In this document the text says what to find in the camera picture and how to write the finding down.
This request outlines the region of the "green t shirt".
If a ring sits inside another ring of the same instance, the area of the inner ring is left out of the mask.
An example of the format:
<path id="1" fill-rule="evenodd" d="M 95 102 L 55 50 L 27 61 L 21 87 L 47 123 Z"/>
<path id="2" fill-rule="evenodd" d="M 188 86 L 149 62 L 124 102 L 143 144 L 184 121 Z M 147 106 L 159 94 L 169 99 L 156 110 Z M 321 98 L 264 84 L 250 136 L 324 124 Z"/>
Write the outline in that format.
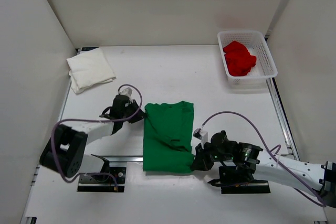
<path id="1" fill-rule="evenodd" d="M 145 106 L 143 170 L 189 174 L 194 160 L 194 104 L 148 103 Z"/>

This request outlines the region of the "white t shirt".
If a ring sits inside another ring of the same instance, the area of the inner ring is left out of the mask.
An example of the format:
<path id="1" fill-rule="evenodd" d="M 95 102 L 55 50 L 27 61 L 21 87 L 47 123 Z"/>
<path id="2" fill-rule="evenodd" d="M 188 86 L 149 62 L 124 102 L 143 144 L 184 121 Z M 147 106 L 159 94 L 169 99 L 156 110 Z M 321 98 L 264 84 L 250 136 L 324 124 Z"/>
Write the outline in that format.
<path id="1" fill-rule="evenodd" d="M 112 82 L 116 74 L 101 48 L 84 51 L 67 59 L 70 68 L 71 89 L 80 94 L 96 84 Z"/>

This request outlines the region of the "red t shirt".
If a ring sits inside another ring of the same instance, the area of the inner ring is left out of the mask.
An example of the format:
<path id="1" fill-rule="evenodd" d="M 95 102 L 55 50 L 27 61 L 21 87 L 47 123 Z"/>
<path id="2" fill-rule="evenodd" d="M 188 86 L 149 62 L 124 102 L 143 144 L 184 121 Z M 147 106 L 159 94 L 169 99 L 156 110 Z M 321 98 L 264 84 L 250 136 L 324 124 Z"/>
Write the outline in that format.
<path id="1" fill-rule="evenodd" d="M 234 77 L 246 76 L 257 63 L 257 57 L 237 41 L 223 47 L 223 52 L 228 72 Z"/>

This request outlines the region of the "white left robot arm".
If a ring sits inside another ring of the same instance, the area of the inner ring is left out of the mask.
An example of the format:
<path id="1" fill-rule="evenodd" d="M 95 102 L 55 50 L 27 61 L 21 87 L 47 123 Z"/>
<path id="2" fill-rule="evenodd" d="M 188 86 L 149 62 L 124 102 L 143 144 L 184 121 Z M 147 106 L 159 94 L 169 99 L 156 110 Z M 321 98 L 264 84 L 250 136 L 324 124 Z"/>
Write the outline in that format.
<path id="1" fill-rule="evenodd" d="M 39 164 L 60 174 L 67 183 L 84 174 L 105 182 L 111 177 L 107 161 L 99 155 L 85 154 L 86 146 L 116 134 L 125 122 L 132 124 L 143 120 L 142 103 L 143 99 L 137 102 L 128 94 L 118 93 L 112 105 L 105 108 L 97 119 L 58 121 L 40 155 Z"/>

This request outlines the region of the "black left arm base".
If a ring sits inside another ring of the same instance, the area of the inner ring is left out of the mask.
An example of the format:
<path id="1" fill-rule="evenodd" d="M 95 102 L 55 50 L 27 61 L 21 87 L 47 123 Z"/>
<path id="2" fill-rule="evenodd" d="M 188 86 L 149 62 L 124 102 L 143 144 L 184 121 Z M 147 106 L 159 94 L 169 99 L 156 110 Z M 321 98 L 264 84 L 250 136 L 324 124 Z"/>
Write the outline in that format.
<path id="1" fill-rule="evenodd" d="M 104 157 L 96 156 L 102 161 L 98 173 L 103 175 L 80 175 L 77 192 L 90 193 L 123 193 L 127 167 L 125 163 L 110 162 Z"/>

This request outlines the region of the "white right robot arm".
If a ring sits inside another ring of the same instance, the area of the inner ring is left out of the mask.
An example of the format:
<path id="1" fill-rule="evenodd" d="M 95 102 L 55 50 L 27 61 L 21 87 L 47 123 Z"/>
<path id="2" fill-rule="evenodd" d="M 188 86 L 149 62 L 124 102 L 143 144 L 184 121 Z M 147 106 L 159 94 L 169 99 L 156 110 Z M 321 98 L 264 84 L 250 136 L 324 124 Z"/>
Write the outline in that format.
<path id="1" fill-rule="evenodd" d="M 260 146 L 230 141 L 225 131 L 208 138 L 206 131 L 197 129 L 193 136 L 200 143 L 191 169 L 207 172 L 219 163 L 219 177 L 208 183 L 221 188 L 223 194 L 268 193 L 260 184 L 274 182 L 320 197 L 324 205 L 335 207 L 335 163 L 310 164 L 269 154 Z"/>

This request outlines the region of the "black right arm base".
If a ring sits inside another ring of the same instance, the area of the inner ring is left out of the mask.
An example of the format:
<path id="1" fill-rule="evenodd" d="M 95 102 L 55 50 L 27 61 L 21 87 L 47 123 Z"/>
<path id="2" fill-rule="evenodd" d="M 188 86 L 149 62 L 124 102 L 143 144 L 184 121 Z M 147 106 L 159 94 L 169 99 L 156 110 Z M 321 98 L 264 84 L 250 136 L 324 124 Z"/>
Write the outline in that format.
<path id="1" fill-rule="evenodd" d="M 233 166 L 220 166 L 219 178 L 212 179 L 207 183 L 220 188 L 221 194 L 269 194 L 270 188 L 266 180 L 254 179 L 252 174 L 237 173 Z"/>

